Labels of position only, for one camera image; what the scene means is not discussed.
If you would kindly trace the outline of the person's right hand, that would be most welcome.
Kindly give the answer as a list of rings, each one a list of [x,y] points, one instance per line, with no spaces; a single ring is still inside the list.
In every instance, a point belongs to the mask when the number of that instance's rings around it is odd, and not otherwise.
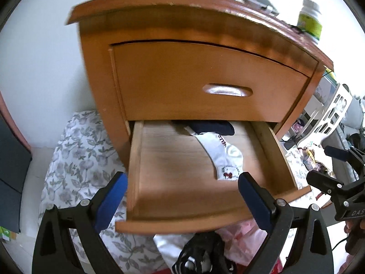
[[[344,232],[346,234],[351,233],[352,229],[356,226],[356,222],[357,220],[346,220],[345,221],[345,227],[344,227]],[[362,219],[360,222],[360,229],[362,231],[365,230],[365,219]]]

